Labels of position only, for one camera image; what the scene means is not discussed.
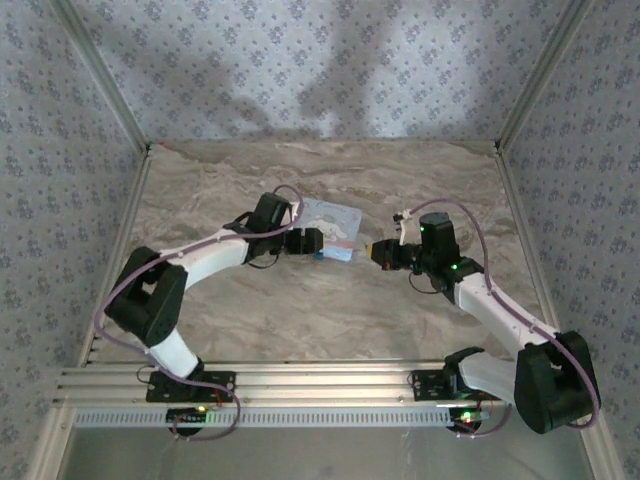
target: pink cable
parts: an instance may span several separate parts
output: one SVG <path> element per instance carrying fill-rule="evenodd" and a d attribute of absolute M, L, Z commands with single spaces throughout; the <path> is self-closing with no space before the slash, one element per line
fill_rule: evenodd
<path fill-rule="evenodd" d="M 489 289 L 489 292 L 491 293 L 491 296 L 493 298 L 495 298 L 495 300 L 496 300 L 496 302 L 498 302 L 498 304 L 500 304 L 507 312 L 509 312 L 511 315 L 513 315 L 513 317 L 516 320 L 518 320 L 520 323 L 522 323 L 524 326 L 526 326 L 529 330 L 532 330 L 532 331 L 536 332 L 540 336 L 544 337 L 545 340 L 548 340 L 549 342 L 551 342 L 551 344 L 554 347 L 556 347 L 558 349 L 558 351 L 560 353 L 562 353 L 562 355 L 564 355 L 567 358 L 567 360 L 569 360 L 571 365 L 576 369 L 576 371 L 580 375 L 580 378 L 582 379 L 582 381 L 584 382 L 584 384 L 587 387 L 587 390 L 589 391 L 589 396 L 591 397 L 591 403 L 593 404 L 593 413 L 591 414 L 591 418 L 589 418 L 589 420 L 585 424 L 583 424 L 583 425 L 568 424 L 568 426 L 571 427 L 571 428 L 578 429 L 578 430 L 584 430 L 586 428 L 590 428 L 593 425 L 595 425 L 595 423 L 598 421 L 598 415 L 600 413 L 600 402 L 598 401 L 598 394 L 596 392 L 596 388 L 595 388 L 593 382 L 591 381 L 591 379 L 589 378 L 589 375 L 587 374 L 587 372 L 584 369 L 584 367 L 582 365 L 580 365 L 580 362 L 578 362 L 576 357 L 574 357 L 571 354 L 571 352 L 569 352 L 569 350 L 567 350 L 565 348 L 565 346 L 562 345 L 553 335 L 550 335 L 549 333 L 545 332 L 541 328 L 538 328 L 538 326 L 536 326 L 534 323 L 532 323 L 529 320 L 527 320 L 520 313 L 518 313 L 516 310 L 514 310 L 507 302 L 505 302 L 504 299 L 500 296 L 500 294 L 498 292 L 493 290 L 493 284 L 491 282 L 491 276 L 489 275 L 489 249 L 487 248 L 487 242 L 486 242 L 486 240 L 484 238 L 484 234 L 482 233 L 482 229 L 480 228 L 480 224 L 478 223 L 476 218 L 473 216 L 471 211 L 467 207 L 465 207 L 462 203 L 460 203 L 459 201 L 457 201 L 455 199 L 452 199 L 452 198 L 436 198 L 436 199 L 433 199 L 433 200 L 428 200 L 426 202 L 423 202 L 420 205 L 418 205 L 417 207 L 409 210 L 409 214 L 413 215 L 418 210 L 423 209 L 427 205 L 433 205 L 434 203 L 450 203 L 450 204 L 456 205 L 458 208 L 460 208 L 467 215 L 467 217 L 469 217 L 469 220 L 471 220 L 471 223 L 473 223 L 473 226 L 476 229 L 476 232 L 478 233 L 478 238 L 480 239 L 480 245 L 482 246 L 482 256 L 483 256 L 483 263 L 484 263 L 484 265 L 483 265 L 483 267 L 484 267 L 484 280 L 485 280 L 485 283 L 487 285 L 487 288 Z M 505 411 L 505 416 L 507 418 L 508 418 L 509 414 L 510 414 L 509 410 Z M 487 435 L 490 434 L 490 433 L 493 433 L 493 432 L 499 430 L 500 428 L 502 428 L 505 424 L 506 424 L 506 421 L 504 421 L 504 422 L 501 421 L 500 423 L 498 423 L 498 425 L 496 425 L 496 427 L 492 428 L 490 431 L 485 432 L 485 433 Z M 486 436 L 486 435 L 474 434 L 474 435 L 470 435 L 470 436 L 480 437 L 480 436 Z"/>
<path fill-rule="evenodd" d="M 184 248 L 183 250 L 179 251 L 179 252 L 174 252 L 174 253 L 170 253 L 170 254 L 165 254 L 165 255 L 161 255 L 160 257 L 156 258 L 155 260 L 152 260 L 149 263 L 146 263 L 145 265 L 143 265 L 142 267 L 138 268 L 137 270 L 135 270 L 133 273 L 131 273 L 131 275 L 129 275 L 127 278 L 125 278 L 120 284 L 116 285 L 114 287 L 114 289 L 111 291 L 111 293 L 109 293 L 109 295 L 107 295 L 107 298 L 104 300 L 104 302 L 102 302 L 102 304 L 100 305 L 100 307 L 98 307 L 98 310 L 96 311 L 95 315 L 93 316 L 93 326 L 96 330 L 96 333 L 98 335 L 100 335 L 101 337 L 105 338 L 106 340 L 110 341 L 111 343 L 114 343 L 115 345 L 118 345 L 120 347 L 126 348 L 128 350 L 131 350 L 132 352 L 135 352 L 139 355 L 142 355 L 146 358 L 149 359 L 149 361 L 151 363 L 153 363 L 160 372 L 162 372 L 163 374 L 165 374 L 167 377 L 171 378 L 172 380 L 178 382 L 178 383 L 182 383 L 183 385 L 189 385 L 189 386 L 194 386 L 194 387 L 205 387 L 205 388 L 212 388 L 214 390 L 219 390 L 227 395 L 229 395 L 231 397 L 231 399 L 233 400 L 233 402 L 236 404 L 236 416 L 233 419 L 233 422 L 231 423 L 231 425 L 229 427 L 227 427 L 225 430 L 223 430 L 220 433 L 216 433 L 214 435 L 208 435 L 205 437 L 196 437 L 196 438 L 192 438 L 192 437 L 184 437 L 182 435 L 178 435 L 176 433 L 176 429 L 175 429 L 175 425 L 174 425 L 174 434 L 176 434 L 176 438 L 177 439 L 181 439 L 181 440 L 188 440 L 188 441 L 196 441 L 196 442 L 204 442 L 204 441 L 208 441 L 208 440 L 217 440 L 219 438 L 225 437 L 227 435 L 229 435 L 231 432 L 233 432 L 236 427 L 238 426 L 238 422 L 240 421 L 240 413 L 242 410 L 241 404 L 240 404 L 240 399 L 238 398 L 238 396 L 232 392 L 231 390 L 229 390 L 228 388 L 222 386 L 222 385 L 218 385 L 215 383 L 209 383 L 209 382 L 198 382 L 198 381 L 194 381 L 194 380 L 188 380 L 186 378 L 181 378 L 178 377 L 177 375 L 174 375 L 173 373 L 171 373 L 170 371 L 168 371 L 167 369 L 165 369 L 164 367 L 162 367 L 155 358 L 153 358 L 147 350 L 140 348 L 136 345 L 133 345 L 132 343 L 129 342 L 125 342 L 123 340 L 120 340 L 116 337 L 114 337 L 113 335 L 110 335 L 109 333 L 107 333 L 104 329 L 104 327 L 101 325 L 101 318 L 102 318 L 102 314 L 104 313 L 104 311 L 107 309 L 107 307 L 109 305 L 111 305 L 111 302 L 113 302 L 113 300 L 120 294 L 122 293 L 122 291 L 127 288 L 127 286 L 129 286 L 133 281 L 135 281 L 140 275 L 142 275 L 143 273 L 151 270 L 153 267 L 155 267 L 156 265 L 165 262 L 167 260 L 171 260 L 173 258 L 176 258 L 180 255 L 186 255 L 188 253 L 192 253 L 196 250 L 199 250 L 201 248 L 205 248 L 208 247 L 209 245 L 212 245 L 214 243 L 219 243 L 219 242 L 224 242 L 227 240 L 238 240 L 238 239 L 256 239 L 256 238 L 268 238 L 268 237 L 273 237 L 276 235 L 280 235 L 281 233 L 285 233 L 287 230 L 289 230 L 290 228 L 294 227 L 295 225 L 298 224 L 298 222 L 300 221 L 300 218 L 302 217 L 302 212 L 304 211 L 304 199 L 302 197 L 302 193 L 300 193 L 300 190 L 298 190 L 297 188 L 291 186 L 291 185 L 278 185 L 274 190 L 273 193 L 277 193 L 279 190 L 282 189 L 288 189 L 291 190 L 293 193 L 295 193 L 295 195 L 298 197 L 298 211 L 296 214 L 296 218 L 292 218 L 291 222 L 283 227 L 280 227 L 276 230 L 273 230 L 271 232 L 266 232 L 266 233 L 246 233 L 246 234 L 231 234 L 231 235 L 225 235 L 223 237 L 219 237 L 219 238 L 207 238 L 205 240 L 202 240 L 200 242 L 196 242 L 195 244 Z"/>

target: book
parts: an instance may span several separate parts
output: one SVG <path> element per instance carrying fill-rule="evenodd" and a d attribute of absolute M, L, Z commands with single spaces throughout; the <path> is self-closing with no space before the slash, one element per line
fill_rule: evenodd
<path fill-rule="evenodd" d="M 356 246 L 361 221 L 362 210 L 305 198 L 299 226 L 317 228 L 322 232 L 324 257 L 349 262 Z"/>

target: blue floral wallpaper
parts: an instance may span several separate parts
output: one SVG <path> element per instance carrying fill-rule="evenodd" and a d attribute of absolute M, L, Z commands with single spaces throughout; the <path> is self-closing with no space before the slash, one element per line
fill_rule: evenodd
<path fill-rule="evenodd" d="M 139 154 L 49 4 L 0 2 L 0 478 L 77 361 Z"/>
<path fill-rule="evenodd" d="M 640 4 L 596 2 L 509 152 L 561 322 L 640 478 Z"/>
<path fill-rule="evenodd" d="M 152 140 L 487 140 L 565 1 L 75 3 Z"/>

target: marble surface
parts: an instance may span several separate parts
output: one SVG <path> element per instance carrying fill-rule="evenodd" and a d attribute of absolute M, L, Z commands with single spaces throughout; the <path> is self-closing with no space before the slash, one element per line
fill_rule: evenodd
<path fill-rule="evenodd" d="M 229 269 L 189 289 L 179 330 L 204 360 L 438 359 L 471 345 L 504 355 L 483 325 L 444 296 L 414 291 L 407 272 L 384 272 L 364 255 L 366 244 L 394 236 L 393 213 L 441 196 L 461 200 L 477 215 L 493 277 L 540 316 L 499 173 L 477 148 L 422 141 L 191 142 L 156 145 L 150 155 L 132 249 L 209 235 L 283 182 L 363 211 L 350 263 L 283 257 L 268 270 Z M 450 213 L 463 253 L 481 260 L 464 214 L 447 205 L 438 210 Z M 414 227 L 408 239 L 418 238 Z M 426 277 L 415 282 L 429 287 Z M 99 352 L 102 361 L 129 358 L 112 345 Z"/>

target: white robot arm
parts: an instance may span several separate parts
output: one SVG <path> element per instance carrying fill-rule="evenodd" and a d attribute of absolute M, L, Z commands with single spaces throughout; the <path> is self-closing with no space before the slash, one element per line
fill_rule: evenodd
<path fill-rule="evenodd" d="M 396 222 L 406 218 L 404 213 L 394 217 Z M 403 238 L 381 240 L 368 248 L 369 257 L 383 270 L 409 269 L 428 275 L 435 290 L 485 325 L 514 361 L 494 358 L 478 347 L 467 348 L 445 359 L 441 375 L 430 372 L 422 378 L 414 372 L 414 383 L 420 378 L 419 392 L 435 397 L 444 390 L 453 398 L 489 393 L 515 404 L 538 433 L 599 408 L 589 349 L 578 333 L 560 333 L 541 322 L 497 287 L 481 265 L 461 256 L 446 213 L 420 217 L 420 232 L 421 244 L 407 244 Z"/>
<path fill-rule="evenodd" d="M 127 286 L 105 313 L 123 330 L 132 332 L 160 366 L 177 377 L 189 378 L 201 362 L 177 329 L 184 292 L 204 278 L 244 265 L 267 252 L 319 253 L 323 248 L 322 232 L 314 228 L 282 227 L 297 217 L 298 206 L 298 202 L 290 203 L 266 193 L 254 212 L 238 217 L 207 238 L 160 252 L 147 247 L 136 249 L 116 285 L 159 257 L 167 260 Z M 269 235 L 283 228 L 287 231 Z"/>

